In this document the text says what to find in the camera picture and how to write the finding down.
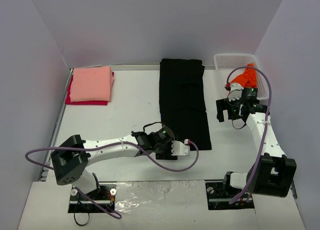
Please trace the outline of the black t-shirt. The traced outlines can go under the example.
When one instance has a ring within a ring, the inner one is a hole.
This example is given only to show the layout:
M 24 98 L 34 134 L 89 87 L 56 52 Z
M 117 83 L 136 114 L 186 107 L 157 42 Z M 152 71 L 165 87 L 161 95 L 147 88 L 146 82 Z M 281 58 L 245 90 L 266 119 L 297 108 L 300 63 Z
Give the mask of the black t-shirt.
M 200 151 L 212 149 L 204 98 L 205 67 L 198 59 L 164 58 L 159 70 L 161 122 L 176 140 L 189 139 Z

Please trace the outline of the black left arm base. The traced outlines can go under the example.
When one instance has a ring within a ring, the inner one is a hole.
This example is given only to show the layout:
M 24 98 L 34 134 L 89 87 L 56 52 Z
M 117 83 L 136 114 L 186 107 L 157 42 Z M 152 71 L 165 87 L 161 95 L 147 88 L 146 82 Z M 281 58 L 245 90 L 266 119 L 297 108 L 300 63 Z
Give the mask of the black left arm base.
M 92 197 L 92 199 L 102 208 L 108 210 L 115 209 L 115 195 L 117 192 L 116 182 L 100 182 L 100 192 Z M 81 196 L 74 188 L 70 191 L 70 198 L 68 204 L 69 214 L 97 214 L 103 213 L 101 209 L 96 207 L 91 201 Z

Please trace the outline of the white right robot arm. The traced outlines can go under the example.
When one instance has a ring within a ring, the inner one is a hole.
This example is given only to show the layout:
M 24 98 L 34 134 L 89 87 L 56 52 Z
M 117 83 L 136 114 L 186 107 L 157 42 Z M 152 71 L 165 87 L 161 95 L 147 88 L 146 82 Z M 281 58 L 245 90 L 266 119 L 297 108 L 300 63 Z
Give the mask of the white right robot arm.
M 229 120 L 242 120 L 251 131 L 258 155 L 257 162 L 247 173 L 229 171 L 225 174 L 222 192 L 229 197 L 236 196 L 242 190 L 248 194 L 286 197 L 297 164 L 280 147 L 267 105 L 258 100 L 257 88 L 229 83 L 227 90 L 227 97 L 216 101 L 217 119 L 220 123 L 224 122 L 226 111 Z

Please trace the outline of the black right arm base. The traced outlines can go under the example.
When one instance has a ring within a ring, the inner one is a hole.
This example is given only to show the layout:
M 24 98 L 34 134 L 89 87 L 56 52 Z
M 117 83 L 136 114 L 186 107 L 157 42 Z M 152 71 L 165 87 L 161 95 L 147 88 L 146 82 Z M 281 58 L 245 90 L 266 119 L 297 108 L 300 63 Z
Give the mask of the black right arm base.
M 205 190 L 207 198 L 207 207 L 210 211 L 224 211 L 224 210 L 244 210 L 254 209 L 254 202 L 252 197 L 248 194 L 244 194 L 233 204 L 229 204 L 229 201 L 238 193 L 241 189 L 226 187 L 222 179 L 218 180 L 206 180 Z

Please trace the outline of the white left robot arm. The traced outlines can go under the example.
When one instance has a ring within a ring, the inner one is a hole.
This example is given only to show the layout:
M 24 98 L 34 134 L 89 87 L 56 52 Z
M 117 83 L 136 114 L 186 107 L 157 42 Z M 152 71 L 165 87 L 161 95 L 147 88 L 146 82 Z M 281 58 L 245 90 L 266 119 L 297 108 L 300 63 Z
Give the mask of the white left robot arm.
M 166 156 L 184 156 L 188 148 L 167 126 L 149 134 L 144 131 L 109 140 L 83 140 L 73 135 L 51 153 L 52 166 L 59 186 L 72 184 L 89 199 L 97 198 L 101 187 L 95 174 L 86 167 L 105 160 L 127 157 L 134 158 L 155 153 Z

